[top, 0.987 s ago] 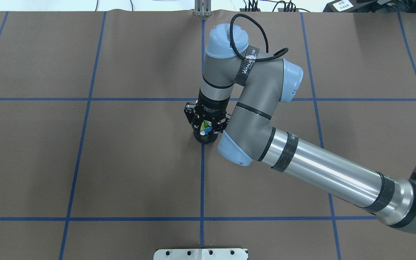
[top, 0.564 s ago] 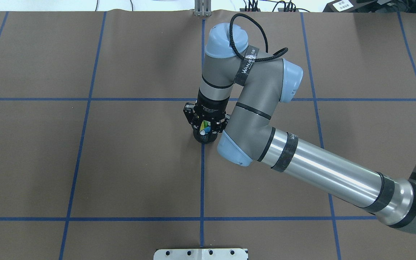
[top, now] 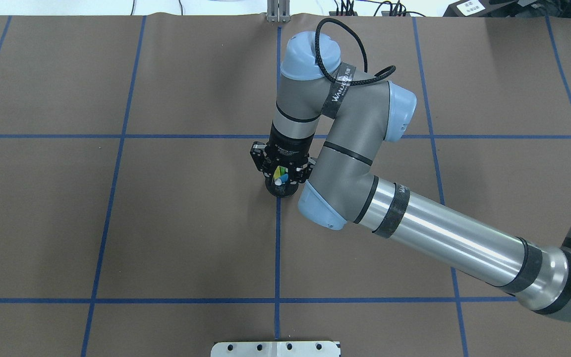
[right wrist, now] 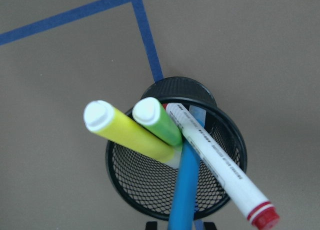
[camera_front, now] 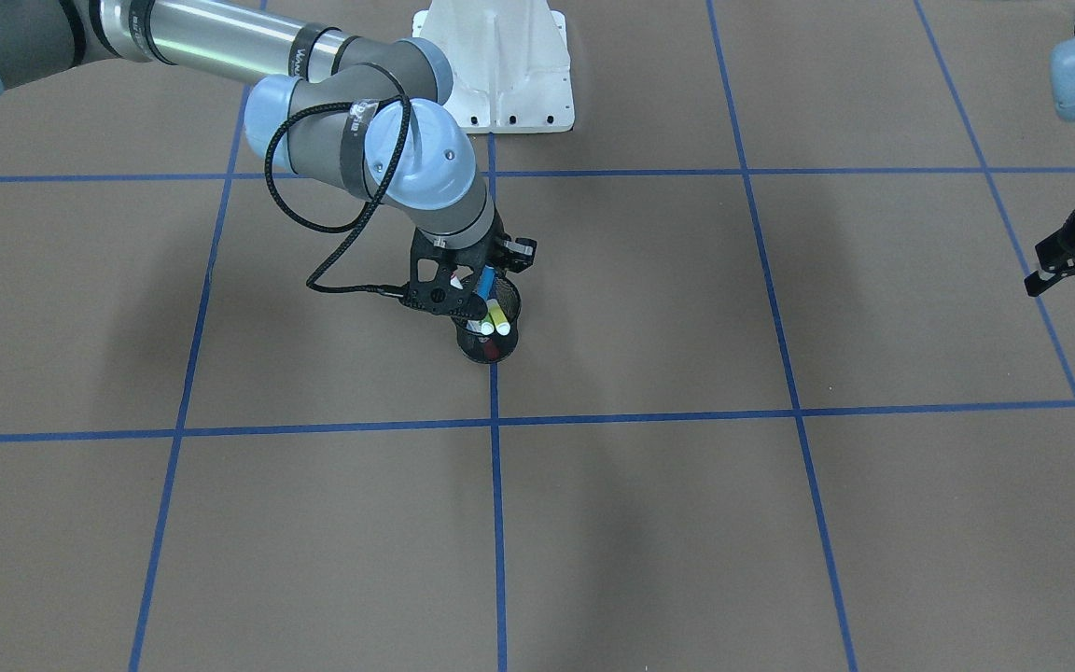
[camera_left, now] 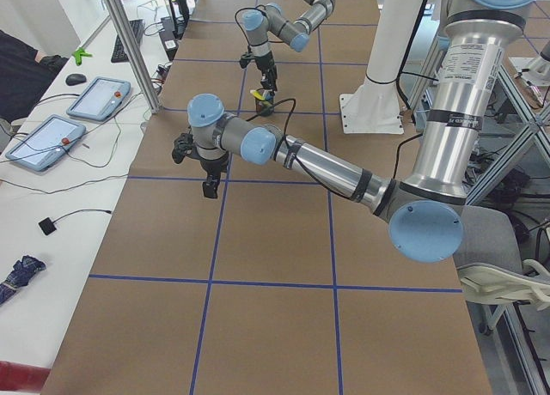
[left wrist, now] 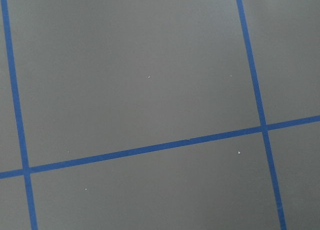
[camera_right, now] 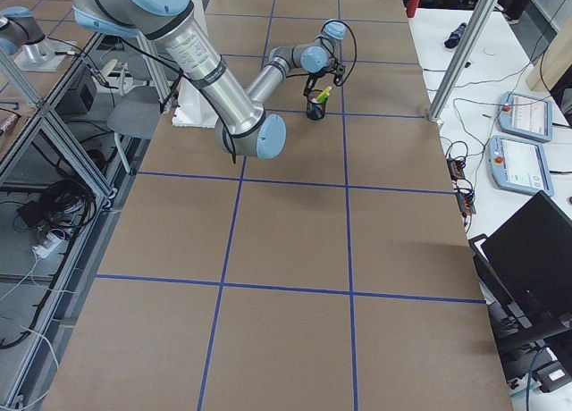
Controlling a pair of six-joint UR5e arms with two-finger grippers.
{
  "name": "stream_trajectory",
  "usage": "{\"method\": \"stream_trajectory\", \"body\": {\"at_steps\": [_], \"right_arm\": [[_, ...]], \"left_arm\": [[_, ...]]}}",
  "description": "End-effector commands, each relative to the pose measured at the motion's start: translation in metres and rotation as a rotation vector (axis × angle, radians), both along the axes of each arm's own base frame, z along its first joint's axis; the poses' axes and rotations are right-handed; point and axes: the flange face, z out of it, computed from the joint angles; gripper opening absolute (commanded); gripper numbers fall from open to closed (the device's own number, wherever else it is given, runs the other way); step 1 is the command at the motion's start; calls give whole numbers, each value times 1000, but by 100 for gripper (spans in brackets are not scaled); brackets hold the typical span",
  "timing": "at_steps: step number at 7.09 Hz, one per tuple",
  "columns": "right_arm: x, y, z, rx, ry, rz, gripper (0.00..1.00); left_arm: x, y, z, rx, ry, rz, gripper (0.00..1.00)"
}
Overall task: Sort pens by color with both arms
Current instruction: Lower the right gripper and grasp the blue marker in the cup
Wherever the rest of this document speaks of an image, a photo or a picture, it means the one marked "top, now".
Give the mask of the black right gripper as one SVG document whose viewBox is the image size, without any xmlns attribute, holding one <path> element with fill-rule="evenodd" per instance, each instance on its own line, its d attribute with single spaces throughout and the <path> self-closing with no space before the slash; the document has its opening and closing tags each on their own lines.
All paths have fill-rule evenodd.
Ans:
<svg viewBox="0 0 571 357">
<path fill-rule="evenodd" d="M 304 183 L 315 167 L 315 159 L 310 157 L 310 146 L 314 135 L 306 138 L 291 138 L 271 126 L 268 142 L 253 142 L 250 150 L 256 169 L 268 176 L 274 176 L 277 166 L 288 169 L 292 180 Z"/>
</svg>

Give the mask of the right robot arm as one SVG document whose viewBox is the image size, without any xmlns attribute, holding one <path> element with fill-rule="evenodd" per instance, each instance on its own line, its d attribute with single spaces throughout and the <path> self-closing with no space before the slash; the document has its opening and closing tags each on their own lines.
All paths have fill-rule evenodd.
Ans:
<svg viewBox="0 0 571 357">
<path fill-rule="evenodd" d="M 372 174 L 379 147 L 401 139 L 417 106 L 412 91 L 386 80 L 392 70 L 367 74 L 326 34 L 295 34 L 268 142 L 250 151 L 267 190 L 289 197 L 302 186 L 298 208 L 310 221 L 360 224 L 571 322 L 571 228 L 561 246 L 539 247 Z"/>
</svg>

